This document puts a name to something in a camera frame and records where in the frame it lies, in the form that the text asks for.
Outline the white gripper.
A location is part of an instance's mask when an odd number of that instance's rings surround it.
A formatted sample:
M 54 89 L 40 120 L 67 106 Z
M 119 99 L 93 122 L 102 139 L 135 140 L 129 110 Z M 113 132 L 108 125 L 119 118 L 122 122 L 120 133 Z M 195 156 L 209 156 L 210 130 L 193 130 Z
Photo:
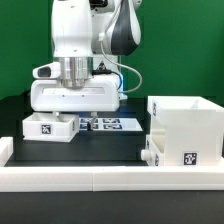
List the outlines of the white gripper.
M 93 130 L 98 112 L 116 111 L 119 108 L 119 94 L 115 79 L 99 75 L 88 79 L 82 88 L 66 88 L 58 80 L 36 80 L 31 86 L 31 107 L 34 111 L 91 112 L 87 130 Z

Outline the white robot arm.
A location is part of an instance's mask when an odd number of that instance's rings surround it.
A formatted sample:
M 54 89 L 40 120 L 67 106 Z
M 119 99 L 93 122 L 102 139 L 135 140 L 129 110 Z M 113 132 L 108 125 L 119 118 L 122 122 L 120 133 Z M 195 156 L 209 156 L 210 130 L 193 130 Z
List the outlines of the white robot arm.
M 142 0 L 54 0 L 51 14 L 53 61 L 33 70 L 31 107 L 47 127 L 74 120 L 77 112 L 119 108 L 119 56 L 140 44 L 136 10 Z

